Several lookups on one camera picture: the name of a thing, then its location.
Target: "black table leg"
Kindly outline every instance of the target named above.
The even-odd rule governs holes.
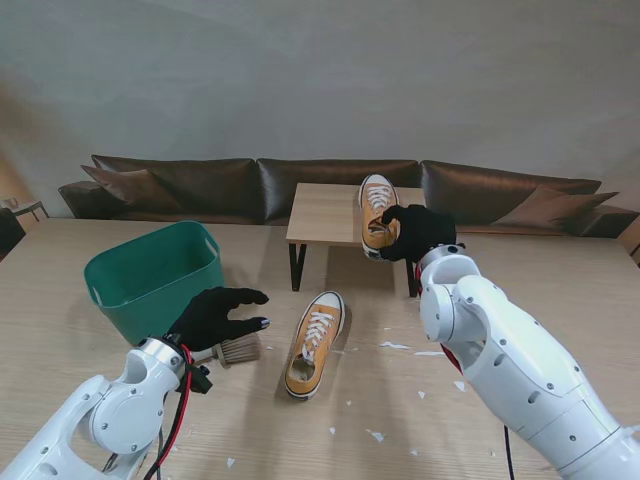
[[[289,244],[289,266],[291,267],[291,290],[300,290],[300,280],[302,280],[302,268],[304,267],[304,256],[307,253],[307,245],[300,245],[300,254],[297,253],[295,243]]]
[[[407,263],[407,281],[409,282],[409,296],[416,298],[418,296],[418,285],[416,284],[415,269],[413,268],[413,262],[409,259]]]

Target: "small wooden table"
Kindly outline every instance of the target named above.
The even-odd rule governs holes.
[[[298,184],[287,230],[291,289],[294,292],[300,290],[308,244],[362,248],[362,213],[357,198],[359,189],[358,185]],[[396,191],[401,205],[424,205],[421,189],[396,188]],[[418,289],[413,263],[407,260],[406,264],[409,295],[415,297]]]
[[[45,217],[49,218],[49,214],[44,209],[44,205],[42,205],[41,201],[20,204],[16,208],[12,208],[11,213],[13,213],[14,217],[19,217],[20,215],[24,215],[25,213],[31,212],[31,214],[36,219],[36,222],[39,222],[40,219],[38,218],[35,212],[35,210],[37,210],[38,208],[42,210]]]

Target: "brown pillow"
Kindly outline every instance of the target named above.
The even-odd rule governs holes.
[[[157,213],[181,212],[180,204],[147,170],[109,172],[82,165],[82,169],[107,192],[133,210]]]
[[[540,185],[524,202],[491,225],[562,230],[573,217],[592,210],[617,194],[618,192],[569,195]]]

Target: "shoelace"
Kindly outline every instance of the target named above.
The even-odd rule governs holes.
[[[367,188],[367,199],[378,213],[379,209],[386,208],[391,203],[391,188],[386,185],[369,187]]]
[[[302,357],[308,361],[313,362],[313,354],[318,348],[318,342],[322,341],[322,335],[327,334],[327,328],[331,326],[333,322],[333,315],[328,313],[311,312],[311,320],[309,320],[309,326],[307,327],[307,336],[304,338],[305,344],[302,345]],[[312,349],[307,349],[306,342],[311,340]]]

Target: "brush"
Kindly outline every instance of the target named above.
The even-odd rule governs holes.
[[[261,350],[260,337],[256,333],[251,333],[235,340],[225,340],[201,352],[193,352],[192,356],[195,363],[211,357],[217,358],[220,365],[229,368],[235,363],[258,360]]]

